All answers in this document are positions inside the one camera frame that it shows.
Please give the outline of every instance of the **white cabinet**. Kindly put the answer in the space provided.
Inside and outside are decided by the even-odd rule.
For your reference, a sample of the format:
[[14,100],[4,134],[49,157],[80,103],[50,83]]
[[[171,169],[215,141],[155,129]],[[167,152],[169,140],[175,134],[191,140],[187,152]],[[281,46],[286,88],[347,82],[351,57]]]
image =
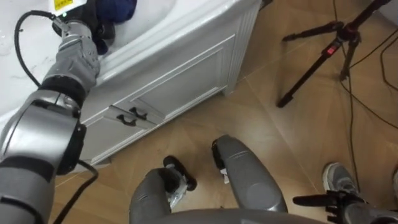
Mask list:
[[[121,119],[132,125],[123,124]],[[110,106],[97,120],[86,126],[85,145],[80,156],[83,160],[91,160],[102,152],[117,148],[132,136],[156,127],[156,124],[143,121],[126,111]]]
[[259,3],[200,24],[92,89],[82,110],[88,132],[81,159],[96,164],[214,94],[231,93]]
[[148,120],[154,123],[174,117],[228,84],[233,44],[234,37],[226,39],[169,71],[141,96],[128,98],[115,106],[126,111],[137,108],[152,116]]
[[[208,49],[158,79],[140,95],[111,105],[88,125],[81,159],[94,162],[221,91],[228,84],[234,37]],[[136,119],[138,126],[128,122]]]

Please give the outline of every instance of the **wooden floor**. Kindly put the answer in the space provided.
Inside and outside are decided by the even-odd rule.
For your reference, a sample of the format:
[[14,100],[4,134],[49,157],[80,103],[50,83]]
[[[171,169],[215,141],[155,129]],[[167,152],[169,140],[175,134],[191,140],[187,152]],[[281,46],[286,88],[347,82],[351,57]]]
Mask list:
[[[369,1],[336,0],[340,19],[349,21]],[[338,52],[295,95],[284,109],[275,107],[280,95],[311,66],[333,34],[281,44],[289,33],[333,20],[331,0],[276,0],[259,14],[242,67],[241,81],[230,97],[215,96],[158,131],[125,148],[100,170],[99,180],[79,199],[65,223],[127,223],[130,197],[145,174],[173,154],[198,179],[175,211],[236,207],[210,153],[222,134],[246,143],[267,166],[285,194],[291,213],[325,221],[323,209],[291,203],[296,195],[323,192],[325,164],[349,159],[349,97],[337,81],[343,54]],[[354,61],[366,55],[395,27],[375,14],[361,28],[363,43]],[[353,91],[383,118],[398,124],[398,94],[382,82],[376,52],[354,67]],[[398,86],[398,48],[386,52],[386,71]],[[398,131],[354,104],[354,148],[362,193],[378,207],[395,207],[391,177],[398,164]],[[87,173],[57,179],[52,218]]]

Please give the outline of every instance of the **black cabinet handle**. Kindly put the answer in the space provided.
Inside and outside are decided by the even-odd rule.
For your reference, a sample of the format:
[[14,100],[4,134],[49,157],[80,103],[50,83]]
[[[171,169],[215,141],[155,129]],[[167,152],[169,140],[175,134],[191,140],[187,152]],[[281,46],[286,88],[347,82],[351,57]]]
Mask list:
[[124,115],[121,114],[119,116],[116,117],[116,119],[120,120],[124,125],[126,126],[130,126],[130,127],[136,127],[137,126],[137,119],[134,119],[130,122],[127,122],[126,119],[124,119]]
[[146,113],[146,114],[143,114],[143,115],[139,114],[136,107],[131,108],[129,111],[130,111],[132,114],[134,114],[137,118],[139,118],[139,119],[141,119],[141,120],[144,120],[144,121],[147,120],[148,114],[147,114],[147,113]]

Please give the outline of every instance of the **red light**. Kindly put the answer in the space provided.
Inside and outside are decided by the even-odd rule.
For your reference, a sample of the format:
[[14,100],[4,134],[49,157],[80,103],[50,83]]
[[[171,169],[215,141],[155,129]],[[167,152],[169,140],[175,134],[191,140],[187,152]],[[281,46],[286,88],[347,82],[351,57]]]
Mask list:
[[336,49],[334,47],[329,48],[328,49],[328,54],[332,55],[333,53],[335,53],[335,50]]

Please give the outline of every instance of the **yellow label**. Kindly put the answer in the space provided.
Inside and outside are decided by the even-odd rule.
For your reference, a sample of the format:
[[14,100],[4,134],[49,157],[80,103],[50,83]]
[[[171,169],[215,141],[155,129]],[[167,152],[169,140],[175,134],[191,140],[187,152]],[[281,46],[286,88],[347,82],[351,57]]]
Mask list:
[[58,11],[65,6],[73,4],[73,0],[54,0],[55,10]]

